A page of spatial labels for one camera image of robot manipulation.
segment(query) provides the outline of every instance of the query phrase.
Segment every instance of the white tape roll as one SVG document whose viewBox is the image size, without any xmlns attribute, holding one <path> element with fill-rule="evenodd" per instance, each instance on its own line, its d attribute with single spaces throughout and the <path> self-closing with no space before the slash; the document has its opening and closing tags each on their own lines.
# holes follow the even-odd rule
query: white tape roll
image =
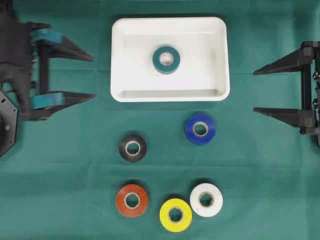
<svg viewBox="0 0 320 240">
<path fill-rule="evenodd" d="M 204 194 L 208 194 L 212 199 L 208 206 L 204 206 L 200 202 Z M 210 183 L 199 184 L 190 194 L 190 204 L 193 211 L 202 217 L 213 217 L 221 210 L 223 203 L 224 199 L 220 190 Z"/>
</svg>

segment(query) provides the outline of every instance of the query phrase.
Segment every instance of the tape roll center hole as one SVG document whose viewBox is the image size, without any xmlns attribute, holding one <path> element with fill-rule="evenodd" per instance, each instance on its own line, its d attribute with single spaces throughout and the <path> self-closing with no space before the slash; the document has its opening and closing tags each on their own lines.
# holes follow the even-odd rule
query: tape roll center hole
<svg viewBox="0 0 320 240">
<path fill-rule="evenodd" d="M 141 151 L 141 145 L 135 140 L 128 141 L 125 144 L 125 152 L 129 156 L 135 156 Z"/>
<path fill-rule="evenodd" d="M 199 196 L 199 202 L 205 208 L 212 206 L 214 204 L 214 201 L 214 196 L 212 196 L 212 194 L 209 192 L 203 192 Z"/>
<path fill-rule="evenodd" d="M 198 121 L 193 125 L 193 132 L 199 137 L 204 137 L 208 133 L 208 125 L 203 121 Z"/>
<path fill-rule="evenodd" d="M 171 208 L 168 215 L 170 221 L 175 224 L 179 223 L 184 218 L 184 212 L 179 207 Z"/>
<path fill-rule="evenodd" d="M 174 63 L 174 56 L 170 52 L 163 52 L 159 56 L 159 62 L 163 66 L 170 66 Z"/>
<path fill-rule="evenodd" d="M 140 203 L 140 198 L 139 196 L 134 193 L 134 192 L 130 192 L 128 193 L 125 198 L 124 198 L 124 205 L 128 208 L 128 209 L 135 209 L 136 207 L 139 206 Z"/>
</svg>

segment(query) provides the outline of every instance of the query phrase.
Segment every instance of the yellow tape roll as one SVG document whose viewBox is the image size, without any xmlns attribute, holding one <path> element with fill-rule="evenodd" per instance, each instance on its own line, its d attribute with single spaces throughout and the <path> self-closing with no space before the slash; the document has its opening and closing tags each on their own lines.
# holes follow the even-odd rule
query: yellow tape roll
<svg viewBox="0 0 320 240">
<path fill-rule="evenodd" d="M 172 209 L 179 209 L 182 212 L 182 217 L 179 221 L 172 221 L 169 212 Z M 192 211 L 190 206 L 183 200 L 172 198 L 166 201 L 160 209 L 160 221 L 165 229 L 170 232 L 182 232 L 189 227 L 192 220 Z"/>
</svg>

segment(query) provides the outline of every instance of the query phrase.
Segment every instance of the black tape roll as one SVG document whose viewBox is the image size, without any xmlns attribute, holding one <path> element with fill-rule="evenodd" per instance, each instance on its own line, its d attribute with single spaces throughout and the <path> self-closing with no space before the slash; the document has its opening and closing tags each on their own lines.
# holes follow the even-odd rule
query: black tape roll
<svg viewBox="0 0 320 240">
<path fill-rule="evenodd" d="M 130 154 L 128 152 L 128 146 L 130 144 L 137 144 L 138 151 L 137 153 Z M 147 144 L 145 140 L 138 135 L 129 135 L 126 136 L 119 145 L 119 153 L 121 157 L 131 163 L 135 163 L 144 158 L 147 153 Z"/>
</svg>

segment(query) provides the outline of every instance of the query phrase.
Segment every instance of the green fabric surface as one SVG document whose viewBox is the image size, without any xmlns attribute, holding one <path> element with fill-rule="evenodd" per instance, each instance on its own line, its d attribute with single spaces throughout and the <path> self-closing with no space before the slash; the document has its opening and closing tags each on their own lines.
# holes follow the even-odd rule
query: green fabric surface
<svg viewBox="0 0 320 240">
<path fill-rule="evenodd" d="M 52 24 L 96 58 L 52 59 L 50 89 L 97 96 L 47 121 L 19 121 L 17 143 L 0 158 L 1 240 L 320 239 L 320 148 L 297 128 L 252 111 L 300 108 L 298 73 L 252 72 L 303 41 L 320 40 L 318 0 L 14 0 L 14 7 L 21 21 Z M 111 27 L 139 16 L 223 19 L 230 95 L 221 102 L 115 101 Z M 204 146 L 184 133 L 186 120 L 198 112 L 216 122 L 216 137 Z M 118 152 L 129 133 L 148 147 L 135 164 Z M 161 205 L 171 197 L 189 202 L 203 182 L 221 190 L 221 212 L 211 218 L 193 212 L 184 232 L 166 231 Z M 146 212 L 134 219 L 115 206 L 126 183 L 140 184 L 149 195 Z"/>
</svg>

